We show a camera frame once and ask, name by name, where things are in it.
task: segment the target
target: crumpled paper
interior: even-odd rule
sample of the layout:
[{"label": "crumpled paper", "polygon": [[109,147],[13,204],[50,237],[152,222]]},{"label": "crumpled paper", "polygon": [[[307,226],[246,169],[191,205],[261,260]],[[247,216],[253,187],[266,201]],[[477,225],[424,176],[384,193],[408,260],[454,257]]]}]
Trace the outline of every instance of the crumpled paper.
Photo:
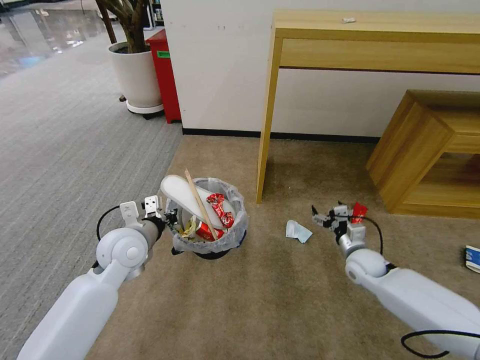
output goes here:
[{"label": "crumpled paper", "polygon": [[288,220],[286,222],[285,236],[287,238],[298,239],[302,244],[305,244],[312,234],[310,230],[295,220]]}]

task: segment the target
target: red wrapper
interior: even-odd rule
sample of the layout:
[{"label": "red wrapper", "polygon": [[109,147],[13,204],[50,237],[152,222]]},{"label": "red wrapper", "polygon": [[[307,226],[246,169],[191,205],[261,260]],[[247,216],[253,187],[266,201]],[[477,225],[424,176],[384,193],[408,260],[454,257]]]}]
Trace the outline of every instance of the red wrapper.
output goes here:
[{"label": "red wrapper", "polygon": [[353,213],[351,214],[352,217],[350,222],[352,224],[361,223],[363,221],[361,217],[364,217],[367,214],[368,210],[369,209],[366,206],[356,202],[353,206]]},{"label": "red wrapper", "polygon": [[[223,230],[218,230],[218,229],[214,229],[214,230],[216,231],[216,237],[218,239],[220,239],[224,235]],[[200,224],[198,224],[196,228],[196,234],[202,239],[205,239],[207,241],[210,241],[210,242],[215,241],[215,238],[212,235],[212,232],[210,231],[209,226],[204,222],[200,221]]]},{"label": "red wrapper", "polygon": [[229,229],[234,224],[234,217],[231,212],[224,211],[224,208],[222,207],[224,200],[224,195],[218,192],[215,192],[206,198],[206,202],[211,205],[213,211],[215,211],[215,214],[219,217],[220,222],[223,226]]}]

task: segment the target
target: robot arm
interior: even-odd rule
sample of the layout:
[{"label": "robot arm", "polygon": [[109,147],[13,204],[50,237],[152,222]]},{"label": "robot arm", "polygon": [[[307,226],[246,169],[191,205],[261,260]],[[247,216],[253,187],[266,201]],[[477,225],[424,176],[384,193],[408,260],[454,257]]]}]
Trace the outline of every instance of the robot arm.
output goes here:
[{"label": "robot arm", "polygon": [[452,352],[480,360],[480,310],[474,304],[413,270],[394,266],[380,253],[366,248],[365,226],[350,223],[352,214],[346,205],[335,207],[328,216],[318,215],[315,208],[312,211],[314,222],[335,232],[350,280],[373,293],[412,329],[425,331],[426,338],[444,350],[438,357]]},{"label": "robot arm", "polygon": [[74,279],[30,335],[17,360],[84,359],[115,309],[118,289],[152,257],[165,223],[156,195],[145,198],[138,220],[134,201],[120,204],[125,227],[108,232],[96,248],[99,266]]}]

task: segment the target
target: potted plant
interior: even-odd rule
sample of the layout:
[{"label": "potted plant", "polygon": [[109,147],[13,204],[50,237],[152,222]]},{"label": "potted plant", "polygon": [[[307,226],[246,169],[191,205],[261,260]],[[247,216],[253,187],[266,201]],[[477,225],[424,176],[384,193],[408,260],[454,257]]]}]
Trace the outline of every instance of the potted plant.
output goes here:
[{"label": "potted plant", "polygon": [[127,108],[138,114],[163,110],[152,54],[143,31],[148,0],[98,1],[115,14],[126,36],[126,41],[116,42],[108,50]]}]

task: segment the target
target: trash bag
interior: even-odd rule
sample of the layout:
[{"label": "trash bag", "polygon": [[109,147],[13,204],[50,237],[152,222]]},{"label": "trash bag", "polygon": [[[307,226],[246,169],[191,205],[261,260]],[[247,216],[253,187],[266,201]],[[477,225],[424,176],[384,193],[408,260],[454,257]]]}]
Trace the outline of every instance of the trash bag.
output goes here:
[{"label": "trash bag", "polygon": [[[181,237],[178,233],[173,233],[173,248],[177,252],[190,251],[197,254],[221,253],[227,250],[238,248],[245,238],[247,227],[249,225],[249,217],[245,211],[244,197],[239,193],[238,189],[218,178],[199,177],[193,179],[195,185],[212,193],[221,193],[225,196],[233,209],[235,210],[235,219],[231,228],[216,241],[190,241]],[[167,198],[165,212],[178,209],[178,218],[181,221],[181,207],[170,198]]]}]

